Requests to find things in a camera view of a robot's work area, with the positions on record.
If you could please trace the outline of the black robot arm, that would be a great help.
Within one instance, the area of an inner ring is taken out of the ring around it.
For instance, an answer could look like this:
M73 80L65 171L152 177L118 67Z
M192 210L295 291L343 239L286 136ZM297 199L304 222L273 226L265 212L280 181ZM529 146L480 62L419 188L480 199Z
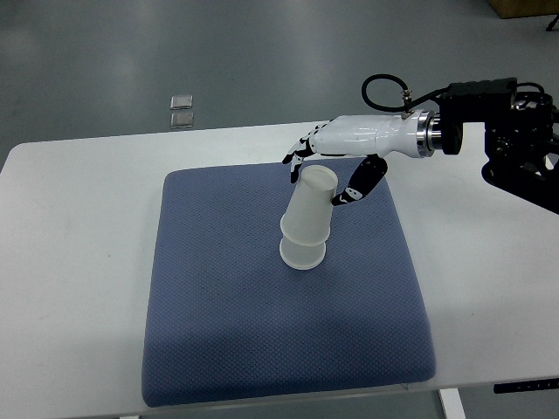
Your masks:
M490 185L553 213L558 212L558 109L536 83L515 78L453 83L436 93L438 120L432 124L433 146L456 155L463 125L484 125L486 164L481 169Z

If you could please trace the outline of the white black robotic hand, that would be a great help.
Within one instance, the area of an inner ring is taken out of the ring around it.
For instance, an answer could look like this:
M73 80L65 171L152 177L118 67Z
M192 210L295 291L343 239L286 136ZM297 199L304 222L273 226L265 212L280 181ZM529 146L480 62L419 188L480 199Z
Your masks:
M362 157L346 188L331 203L345 205L362 200L388 172L384 157L392 152L425 158L434 153L432 111L401 115L343 115L317 125L298 139L283 159L290 166L290 182L299 179L300 167L310 156Z

